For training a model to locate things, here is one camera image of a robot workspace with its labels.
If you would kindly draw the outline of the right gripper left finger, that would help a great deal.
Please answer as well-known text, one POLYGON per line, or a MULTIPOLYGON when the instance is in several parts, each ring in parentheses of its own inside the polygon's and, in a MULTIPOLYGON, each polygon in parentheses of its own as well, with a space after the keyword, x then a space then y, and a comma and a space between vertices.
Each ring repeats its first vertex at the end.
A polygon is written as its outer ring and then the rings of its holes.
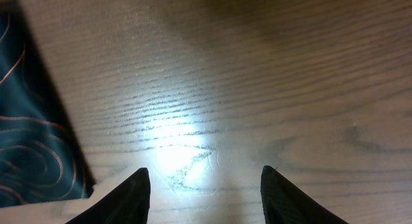
POLYGON ((68 224, 146 224, 150 193, 149 171, 140 168, 68 224))

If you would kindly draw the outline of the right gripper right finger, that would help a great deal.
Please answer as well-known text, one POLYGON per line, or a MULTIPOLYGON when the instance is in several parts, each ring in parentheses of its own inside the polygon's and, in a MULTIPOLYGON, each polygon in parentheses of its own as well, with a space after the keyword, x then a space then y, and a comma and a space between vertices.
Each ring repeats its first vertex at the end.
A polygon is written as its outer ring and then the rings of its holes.
POLYGON ((263 167, 260 191, 266 224, 347 224, 269 165, 263 167))

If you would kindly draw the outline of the black printed cycling jersey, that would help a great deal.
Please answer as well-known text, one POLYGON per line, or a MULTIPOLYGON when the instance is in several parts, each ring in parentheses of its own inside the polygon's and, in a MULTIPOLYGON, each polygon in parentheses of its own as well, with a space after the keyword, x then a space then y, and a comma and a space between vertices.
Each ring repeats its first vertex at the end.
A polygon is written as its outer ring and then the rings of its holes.
POLYGON ((94 184, 21 5, 1 1, 1 207, 89 198, 94 184))

